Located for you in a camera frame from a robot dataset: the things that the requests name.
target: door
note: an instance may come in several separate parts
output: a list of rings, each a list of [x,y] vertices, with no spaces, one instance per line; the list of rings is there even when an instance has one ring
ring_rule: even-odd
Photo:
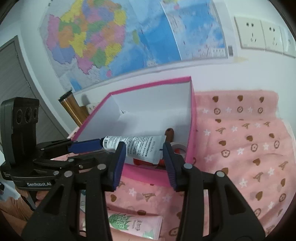
[[[0,48],[0,103],[14,97],[36,98],[21,67],[15,42],[12,41]],[[65,138],[47,116],[42,104],[39,106],[36,138],[37,143]]]

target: white tape roll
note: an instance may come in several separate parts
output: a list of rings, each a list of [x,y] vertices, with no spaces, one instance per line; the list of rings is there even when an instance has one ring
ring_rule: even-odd
[[[176,149],[183,150],[185,153],[181,153],[179,155],[181,155],[185,159],[186,152],[187,152],[186,144],[182,144],[182,143],[178,143],[178,142],[171,142],[170,145],[172,146],[172,149],[173,149],[174,152],[175,152]]]

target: camera lens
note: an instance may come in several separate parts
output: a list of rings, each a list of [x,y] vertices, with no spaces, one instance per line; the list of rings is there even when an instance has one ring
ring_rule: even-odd
[[[31,107],[28,107],[25,112],[25,120],[27,123],[30,122],[31,117],[32,117],[32,109]]]
[[[33,118],[34,118],[34,119],[36,119],[37,114],[38,114],[38,112],[37,112],[37,108],[35,108],[34,111],[33,111]]]
[[[16,121],[18,124],[20,124],[22,122],[22,110],[21,109],[19,109],[17,111]]]

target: map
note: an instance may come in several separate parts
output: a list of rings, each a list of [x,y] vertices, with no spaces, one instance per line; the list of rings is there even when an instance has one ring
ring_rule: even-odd
[[[212,0],[52,1],[40,34],[73,92],[157,65],[227,57]]]

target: open box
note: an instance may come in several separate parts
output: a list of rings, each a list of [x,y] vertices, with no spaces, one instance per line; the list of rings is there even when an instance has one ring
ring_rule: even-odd
[[[157,136],[174,129],[174,142],[187,146],[193,163],[196,104],[191,77],[163,80],[109,93],[79,128],[73,140],[105,136]],[[122,175],[145,183],[170,186],[167,172],[136,166],[126,157]]]

